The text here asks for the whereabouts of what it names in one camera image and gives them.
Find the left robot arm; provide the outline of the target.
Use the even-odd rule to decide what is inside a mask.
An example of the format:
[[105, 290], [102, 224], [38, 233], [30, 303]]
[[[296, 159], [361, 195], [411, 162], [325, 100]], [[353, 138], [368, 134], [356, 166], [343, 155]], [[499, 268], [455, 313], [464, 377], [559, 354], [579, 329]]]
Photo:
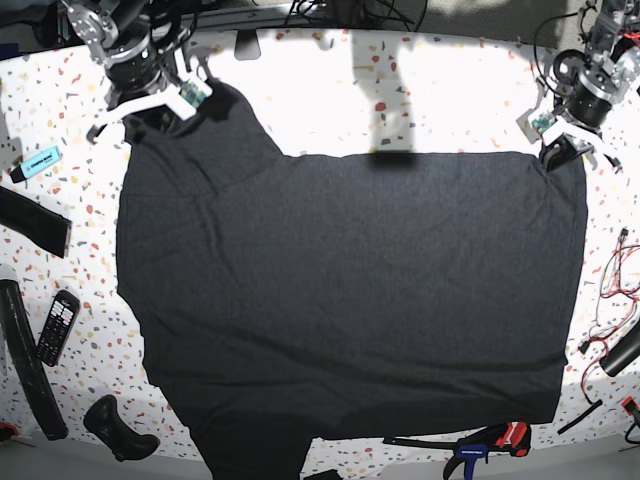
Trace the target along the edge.
[[541, 141], [539, 159], [547, 172], [589, 153], [603, 156], [619, 172], [617, 150], [602, 139], [602, 127], [611, 109], [639, 88], [639, 3], [586, 1], [574, 13], [544, 20], [534, 35], [573, 17], [583, 50], [557, 53], [545, 70], [533, 44], [536, 82], [551, 104], [526, 114], [522, 130]]

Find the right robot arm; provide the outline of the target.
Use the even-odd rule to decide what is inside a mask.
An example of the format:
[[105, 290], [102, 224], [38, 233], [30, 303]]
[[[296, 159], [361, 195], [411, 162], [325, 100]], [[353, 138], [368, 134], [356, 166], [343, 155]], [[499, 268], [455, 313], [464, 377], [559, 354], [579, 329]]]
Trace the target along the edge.
[[102, 67], [111, 86], [106, 110], [86, 138], [94, 144], [104, 129], [142, 115], [162, 131], [187, 128], [204, 117], [226, 120], [237, 96], [213, 79], [206, 62], [187, 46], [198, 27], [200, 1], [66, 1], [68, 21]]

